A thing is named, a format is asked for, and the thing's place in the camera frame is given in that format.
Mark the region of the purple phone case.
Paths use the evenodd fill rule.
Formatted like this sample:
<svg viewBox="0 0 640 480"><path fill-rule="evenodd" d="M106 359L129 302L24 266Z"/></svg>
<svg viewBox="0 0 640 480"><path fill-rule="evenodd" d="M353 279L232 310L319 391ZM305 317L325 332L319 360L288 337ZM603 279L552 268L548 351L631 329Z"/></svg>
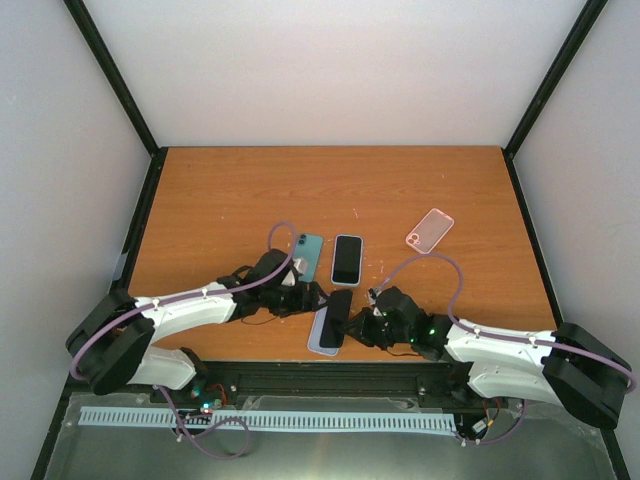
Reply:
<svg viewBox="0 0 640 480"><path fill-rule="evenodd" d="M315 313L311 326L311 331L307 341L307 348L310 352L328 357L334 357L338 354L338 348L322 347L320 345L321 334L324 326L327 308L322 308Z"/></svg>

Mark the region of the teal green phone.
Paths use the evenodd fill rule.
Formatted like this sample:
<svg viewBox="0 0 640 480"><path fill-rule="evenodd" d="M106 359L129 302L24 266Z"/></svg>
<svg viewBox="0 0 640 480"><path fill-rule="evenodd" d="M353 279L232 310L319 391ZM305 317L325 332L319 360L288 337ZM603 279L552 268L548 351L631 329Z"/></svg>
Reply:
<svg viewBox="0 0 640 480"><path fill-rule="evenodd" d="M301 281L309 283L314 280L323 243L324 239L319 235L310 233L299 235L293 258L295 261L300 259L302 261L301 266L305 267L300 274Z"/></svg>

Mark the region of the pink phone case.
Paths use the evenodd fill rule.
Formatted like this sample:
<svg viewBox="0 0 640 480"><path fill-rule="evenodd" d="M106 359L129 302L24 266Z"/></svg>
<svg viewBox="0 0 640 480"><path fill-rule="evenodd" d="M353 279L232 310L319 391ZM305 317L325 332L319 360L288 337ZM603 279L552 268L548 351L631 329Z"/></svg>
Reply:
<svg viewBox="0 0 640 480"><path fill-rule="evenodd" d="M406 235L405 244L419 254L431 253L454 224L450 215L432 208Z"/></svg>

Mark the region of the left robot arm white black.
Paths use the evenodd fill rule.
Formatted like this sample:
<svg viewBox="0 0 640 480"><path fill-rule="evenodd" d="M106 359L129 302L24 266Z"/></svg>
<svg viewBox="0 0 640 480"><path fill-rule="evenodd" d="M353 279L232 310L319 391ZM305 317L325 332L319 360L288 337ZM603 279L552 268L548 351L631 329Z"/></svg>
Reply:
<svg viewBox="0 0 640 480"><path fill-rule="evenodd" d="M306 281L306 262L278 250L199 289L156 297L109 292L65 342L70 373L96 395L127 385L161 385L186 402L201 400L208 378L187 347L157 347L160 340L206 325L245 319L261 309L277 318L315 312L328 297Z"/></svg>

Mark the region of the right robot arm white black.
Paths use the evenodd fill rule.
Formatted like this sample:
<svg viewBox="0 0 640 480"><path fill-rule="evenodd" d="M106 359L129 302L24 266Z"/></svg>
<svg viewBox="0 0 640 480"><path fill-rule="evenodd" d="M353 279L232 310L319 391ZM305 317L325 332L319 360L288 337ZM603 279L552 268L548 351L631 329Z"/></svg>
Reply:
<svg viewBox="0 0 640 480"><path fill-rule="evenodd" d="M396 287L370 297L369 306L340 323L342 332L367 347L406 344L429 361L453 364L450 390L459 401L475 395L544 402L590 426L617 427L631 367L581 326L508 330L428 313Z"/></svg>

